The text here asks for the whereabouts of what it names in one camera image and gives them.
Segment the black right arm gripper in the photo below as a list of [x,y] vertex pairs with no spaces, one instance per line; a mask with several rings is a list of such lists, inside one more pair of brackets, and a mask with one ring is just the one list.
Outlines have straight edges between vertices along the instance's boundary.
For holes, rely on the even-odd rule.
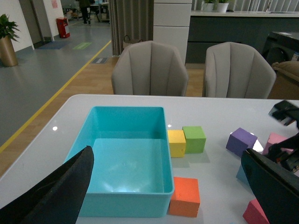
[[[284,126],[296,122],[299,125],[299,108],[287,100],[276,103],[269,115]],[[299,135],[296,134],[280,143],[269,147],[267,158],[280,164],[283,168],[293,173],[299,169]]]

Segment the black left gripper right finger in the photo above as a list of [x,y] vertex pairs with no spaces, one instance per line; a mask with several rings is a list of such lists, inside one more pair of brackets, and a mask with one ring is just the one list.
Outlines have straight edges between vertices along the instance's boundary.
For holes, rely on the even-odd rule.
[[241,165],[249,186],[271,224],[299,222],[299,177],[248,148]]

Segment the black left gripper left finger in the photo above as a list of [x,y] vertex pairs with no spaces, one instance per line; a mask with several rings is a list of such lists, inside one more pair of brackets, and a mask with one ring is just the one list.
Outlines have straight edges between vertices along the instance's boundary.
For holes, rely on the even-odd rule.
[[86,146],[38,184],[1,208],[2,224],[74,224],[86,195],[94,154]]

